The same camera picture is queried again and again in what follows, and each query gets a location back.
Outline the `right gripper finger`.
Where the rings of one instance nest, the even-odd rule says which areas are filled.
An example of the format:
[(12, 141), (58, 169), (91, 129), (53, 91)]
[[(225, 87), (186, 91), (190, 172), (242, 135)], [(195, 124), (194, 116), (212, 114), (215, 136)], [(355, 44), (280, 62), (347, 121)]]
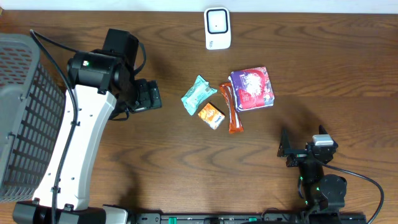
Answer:
[(318, 145), (319, 146), (332, 146), (334, 145), (334, 140), (333, 138), (328, 134), (326, 129), (322, 126), (319, 125), (319, 137), (318, 137)]
[(278, 152), (290, 152), (291, 146), (287, 131), (282, 129)]

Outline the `teal wet wipes pack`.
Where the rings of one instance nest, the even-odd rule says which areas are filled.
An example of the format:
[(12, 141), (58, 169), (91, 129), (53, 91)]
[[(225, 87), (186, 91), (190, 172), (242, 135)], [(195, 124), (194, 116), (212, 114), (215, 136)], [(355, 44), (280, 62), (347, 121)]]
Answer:
[(208, 81), (198, 75), (193, 86), (181, 98), (181, 101), (189, 115), (193, 116), (199, 105), (216, 92), (217, 90), (212, 88)]

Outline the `red orange snack bar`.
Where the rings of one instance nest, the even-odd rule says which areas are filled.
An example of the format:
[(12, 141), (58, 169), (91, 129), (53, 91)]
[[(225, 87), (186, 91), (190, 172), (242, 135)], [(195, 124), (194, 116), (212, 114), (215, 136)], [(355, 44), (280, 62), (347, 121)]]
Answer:
[(244, 128), (234, 105), (232, 84), (220, 84), (220, 91), (229, 109), (229, 133), (234, 134), (243, 132)]

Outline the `purple red tissue pack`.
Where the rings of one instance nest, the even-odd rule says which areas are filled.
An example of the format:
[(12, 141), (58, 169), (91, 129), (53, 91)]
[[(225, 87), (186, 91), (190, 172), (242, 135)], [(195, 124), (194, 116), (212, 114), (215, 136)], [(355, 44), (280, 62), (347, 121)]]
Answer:
[(238, 112), (274, 105), (275, 94), (266, 67), (231, 72), (228, 77)]

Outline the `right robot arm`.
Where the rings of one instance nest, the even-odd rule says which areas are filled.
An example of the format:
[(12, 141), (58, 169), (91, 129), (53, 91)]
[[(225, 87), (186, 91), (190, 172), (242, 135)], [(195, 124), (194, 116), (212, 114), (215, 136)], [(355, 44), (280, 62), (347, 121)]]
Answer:
[(323, 167), (333, 159), (338, 144), (323, 126), (303, 149), (293, 149), (286, 130), (282, 130), (277, 156), (286, 158), (287, 167), (298, 167), (299, 191), (307, 207), (300, 213), (301, 223), (340, 223), (338, 212), (345, 206), (346, 179), (324, 174)]

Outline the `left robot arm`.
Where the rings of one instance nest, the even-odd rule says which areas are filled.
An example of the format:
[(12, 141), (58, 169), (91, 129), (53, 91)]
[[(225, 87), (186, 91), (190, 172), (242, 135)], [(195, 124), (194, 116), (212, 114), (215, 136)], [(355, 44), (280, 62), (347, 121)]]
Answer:
[(117, 205), (90, 207), (90, 181), (101, 137), (110, 120), (162, 106), (156, 81), (137, 79), (144, 45), (130, 32), (110, 29), (101, 49), (76, 51), (62, 73), (68, 90), (51, 160), (29, 201), (17, 202), (16, 223), (134, 223)]

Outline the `white barcode scanner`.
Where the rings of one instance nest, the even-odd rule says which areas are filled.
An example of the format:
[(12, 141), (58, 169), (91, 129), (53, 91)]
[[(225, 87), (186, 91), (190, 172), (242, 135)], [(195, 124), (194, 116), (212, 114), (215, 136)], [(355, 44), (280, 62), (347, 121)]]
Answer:
[(228, 49), (231, 45), (231, 21), (225, 7), (211, 7), (204, 11), (205, 45), (208, 50)]

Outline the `grey plastic mesh basket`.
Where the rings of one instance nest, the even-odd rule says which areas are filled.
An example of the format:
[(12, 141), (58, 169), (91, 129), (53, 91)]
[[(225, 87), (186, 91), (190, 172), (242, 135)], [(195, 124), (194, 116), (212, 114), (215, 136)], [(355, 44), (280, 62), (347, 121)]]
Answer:
[(51, 160), (65, 95), (31, 37), (1, 34), (1, 202), (32, 198)]

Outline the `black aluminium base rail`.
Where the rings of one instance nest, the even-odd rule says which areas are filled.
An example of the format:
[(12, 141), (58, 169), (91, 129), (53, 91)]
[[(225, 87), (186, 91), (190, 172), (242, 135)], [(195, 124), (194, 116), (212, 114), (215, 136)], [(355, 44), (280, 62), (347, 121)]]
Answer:
[(178, 215), (141, 213), (137, 214), (135, 224), (243, 224), (243, 223), (275, 223), (275, 224), (303, 224), (303, 223), (340, 223), (340, 224), (366, 224), (364, 215), (303, 215), (281, 212), (267, 212), (260, 214), (244, 215)]

